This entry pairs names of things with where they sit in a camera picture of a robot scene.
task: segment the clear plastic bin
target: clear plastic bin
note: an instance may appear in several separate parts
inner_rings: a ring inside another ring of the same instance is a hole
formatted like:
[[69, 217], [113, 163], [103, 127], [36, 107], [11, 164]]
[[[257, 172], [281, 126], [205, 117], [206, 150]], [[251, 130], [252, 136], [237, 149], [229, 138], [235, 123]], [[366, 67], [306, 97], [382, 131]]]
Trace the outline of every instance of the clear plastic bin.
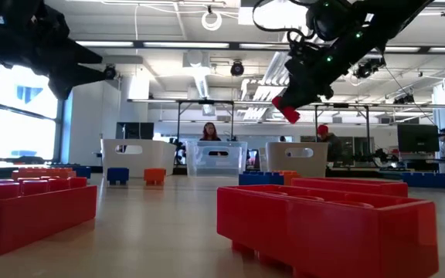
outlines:
[[186, 146], [188, 175], [237, 176], [245, 171], [246, 146], [246, 142], [188, 142]]

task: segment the blue lego brick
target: blue lego brick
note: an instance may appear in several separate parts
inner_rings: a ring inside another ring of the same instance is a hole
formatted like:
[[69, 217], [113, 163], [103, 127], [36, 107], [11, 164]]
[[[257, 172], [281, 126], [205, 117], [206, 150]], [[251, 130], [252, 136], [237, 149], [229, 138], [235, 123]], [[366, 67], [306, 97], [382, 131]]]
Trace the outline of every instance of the blue lego brick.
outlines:
[[115, 185], [117, 181], [121, 185], [126, 185], [130, 179], [130, 169], [128, 168], [108, 168], [107, 181], [110, 185]]
[[403, 181], [415, 188], [445, 188], [445, 174], [402, 173]]
[[238, 185], [284, 185], [284, 177], [279, 173], [245, 171], [239, 175]]
[[73, 170], [76, 172], [77, 177], [90, 178], [92, 175], [92, 170], [90, 167], [76, 166], [73, 167]]

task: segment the bin handle hole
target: bin handle hole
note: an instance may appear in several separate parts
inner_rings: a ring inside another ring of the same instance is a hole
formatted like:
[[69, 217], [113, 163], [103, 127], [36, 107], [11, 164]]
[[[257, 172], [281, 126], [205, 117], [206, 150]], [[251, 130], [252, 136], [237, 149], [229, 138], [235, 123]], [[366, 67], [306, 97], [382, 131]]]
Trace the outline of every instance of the bin handle hole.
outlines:
[[289, 158], [312, 158], [314, 156], [314, 150], [309, 147], [289, 147], [284, 153]]
[[217, 157], [217, 158], [227, 158], [229, 153], [227, 151], [210, 151], [209, 156], [210, 157]]
[[138, 145], [118, 145], [115, 151], [117, 154], [142, 154], [144, 149]]

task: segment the security camera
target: security camera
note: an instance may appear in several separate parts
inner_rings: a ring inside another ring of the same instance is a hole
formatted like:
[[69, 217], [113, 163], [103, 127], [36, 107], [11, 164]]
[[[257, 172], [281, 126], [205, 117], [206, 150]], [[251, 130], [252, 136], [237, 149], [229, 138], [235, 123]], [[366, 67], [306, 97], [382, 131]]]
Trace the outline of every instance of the security camera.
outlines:
[[232, 76], [242, 76], [245, 72], [245, 68], [241, 61], [234, 61], [233, 66], [231, 66], [231, 75]]
[[104, 70], [104, 75], [106, 77], [106, 80], [114, 80], [114, 78], [116, 78], [117, 75], [116, 66], [107, 65], [106, 69]]

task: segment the long hair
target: long hair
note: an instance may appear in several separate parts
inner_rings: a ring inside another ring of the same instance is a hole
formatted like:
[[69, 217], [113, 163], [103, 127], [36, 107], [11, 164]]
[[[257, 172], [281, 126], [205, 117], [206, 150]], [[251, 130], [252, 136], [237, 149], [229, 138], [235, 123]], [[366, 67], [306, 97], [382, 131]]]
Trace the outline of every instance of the long hair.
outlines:
[[[210, 124], [214, 127], [214, 133], [212, 135], [209, 135], [207, 133], [207, 130], [206, 130], [206, 127], [209, 126]], [[213, 123], [211, 123], [211, 122], [208, 122], [207, 124], [204, 125], [204, 131], [203, 132], [204, 132], [204, 138], [203, 138], [204, 140], [213, 140], [213, 139], [217, 138], [216, 126]]]

